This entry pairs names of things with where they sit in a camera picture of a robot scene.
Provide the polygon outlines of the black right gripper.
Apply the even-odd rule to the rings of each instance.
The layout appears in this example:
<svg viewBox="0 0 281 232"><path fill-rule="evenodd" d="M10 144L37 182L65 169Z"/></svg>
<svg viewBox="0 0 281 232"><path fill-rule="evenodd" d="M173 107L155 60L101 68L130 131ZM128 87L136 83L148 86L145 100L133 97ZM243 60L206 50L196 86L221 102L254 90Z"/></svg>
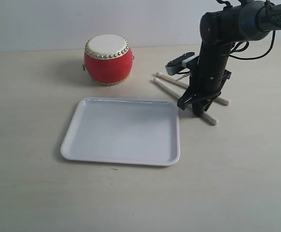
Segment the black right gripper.
<svg viewBox="0 0 281 232"><path fill-rule="evenodd" d="M193 114L202 116L221 95L216 92L220 90L228 58L229 54L200 54L188 61L191 88L178 99L177 106L185 110L191 104Z"/></svg>

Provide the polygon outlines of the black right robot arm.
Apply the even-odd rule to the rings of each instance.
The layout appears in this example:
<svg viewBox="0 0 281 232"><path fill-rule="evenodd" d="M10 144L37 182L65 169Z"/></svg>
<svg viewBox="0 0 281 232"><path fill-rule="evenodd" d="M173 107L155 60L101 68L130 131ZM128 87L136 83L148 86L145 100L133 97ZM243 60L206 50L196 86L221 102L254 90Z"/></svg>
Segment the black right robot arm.
<svg viewBox="0 0 281 232"><path fill-rule="evenodd" d="M281 30L281 4L269 0L242 0L239 6L228 1L224 4L223 10L207 12L200 20L200 52L187 67L191 71L189 86L177 101L182 110L192 106L197 117L221 95L232 74L226 69L227 61L237 48Z"/></svg>

